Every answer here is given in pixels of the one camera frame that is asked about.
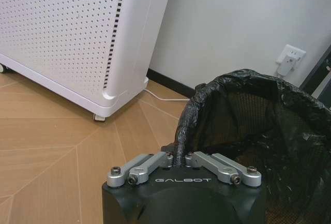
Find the white cable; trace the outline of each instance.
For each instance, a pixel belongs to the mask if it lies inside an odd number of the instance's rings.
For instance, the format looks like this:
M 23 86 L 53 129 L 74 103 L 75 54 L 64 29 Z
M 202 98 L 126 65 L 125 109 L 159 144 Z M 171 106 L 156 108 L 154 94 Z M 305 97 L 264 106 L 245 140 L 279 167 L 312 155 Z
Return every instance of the white cable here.
M 190 99 L 163 99 L 158 97 L 157 95 L 155 95 L 153 92 L 144 89 L 146 92 L 150 93 L 152 96 L 156 97 L 157 99 L 161 100 L 161 101 L 189 101 Z

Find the perforated panel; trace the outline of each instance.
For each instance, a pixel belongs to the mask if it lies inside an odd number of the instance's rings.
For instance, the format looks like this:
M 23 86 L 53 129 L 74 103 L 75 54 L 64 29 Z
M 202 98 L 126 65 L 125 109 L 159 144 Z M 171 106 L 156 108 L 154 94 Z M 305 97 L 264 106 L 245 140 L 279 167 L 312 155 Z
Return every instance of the perforated panel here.
M 97 101 L 111 73 L 121 5 L 122 0 L 0 0 L 0 53 Z

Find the floor tile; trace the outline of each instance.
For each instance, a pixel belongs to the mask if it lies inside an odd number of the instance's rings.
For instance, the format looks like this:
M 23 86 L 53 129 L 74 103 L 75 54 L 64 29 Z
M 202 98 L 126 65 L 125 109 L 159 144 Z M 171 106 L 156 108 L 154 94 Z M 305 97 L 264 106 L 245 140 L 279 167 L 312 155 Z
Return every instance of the floor tile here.
M 75 150 L 15 195 L 9 223 L 80 223 Z
M 0 150 L 76 145 L 97 128 L 92 118 L 0 118 Z
M 137 100 L 114 114 L 119 139 L 127 161 L 141 153 L 156 153 L 159 145 Z
M 70 149 L 0 151 L 0 196 L 15 193 Z
M 3 202 L 2 200 L 0 198 L 0 224 L 8 224 L 12 198 L 5 198 Z
M 83 223 L 102 223 L 101 186 L 112 166 L 122 166 L 125 158 L 115 123 L 109 118 L 78 147 L 79 179 Z
M 158 97 L 165 98 L 165 99 L 170 99 L 170 98 L 171 99 L 185 99 L 185 98 L 187 98 L 187 97 L 182 96 L 181 94 L 178 94 L 175 91 L 172 91 L 171 89 L 168 89 L 152 80 L 149 81 L 147 89 L 152 91 Z M 182 102 L 182 101 L 175 102 L 175 101 L 158 100 L 148 92 L 140 93 L 137 98 L 158 107 L 159 109 L 175 116 L 176 118 L 180 117 L 180 115 L 182 114 L 182 111 L 186 105 L 186 102 Z
M 144 102 L 140 101 L 139 105 L 145 114 L 158 145 L 162 147 L 174 142 L 178 120 Z
M 31 81 L 0 87 L 0 118 L 92 118 L 86 109 Z
M 25 79 L 25 77 L 23 77 L 22 75 L 20 75 L 16 72 L 0 74 L 0 87 L 9 85 L 9 84 L 13 84 L 13 83 L 22 81 L 24 79 Z

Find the trash can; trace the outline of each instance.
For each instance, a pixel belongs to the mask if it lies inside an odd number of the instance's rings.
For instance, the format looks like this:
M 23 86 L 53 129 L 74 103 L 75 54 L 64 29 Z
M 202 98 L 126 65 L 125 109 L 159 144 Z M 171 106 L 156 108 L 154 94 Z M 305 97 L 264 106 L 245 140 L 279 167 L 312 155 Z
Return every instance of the trash can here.
M 175 166 L 188 151 L 256 166 L 267 223 L 331 223 L 331 112 L 282 79 L 243 69 L 198 85 L 172 146 Z

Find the white wall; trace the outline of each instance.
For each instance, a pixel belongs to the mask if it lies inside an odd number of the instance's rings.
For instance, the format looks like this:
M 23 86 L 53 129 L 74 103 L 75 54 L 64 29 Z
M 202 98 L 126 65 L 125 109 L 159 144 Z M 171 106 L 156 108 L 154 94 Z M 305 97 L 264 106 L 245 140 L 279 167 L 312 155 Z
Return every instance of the white wall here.
M 236 69 L 271 74 L 290 44 L 307 51 L 299 86 L 331 45 L 331 0 L 169 0 L 150 68 L 195 87 Z

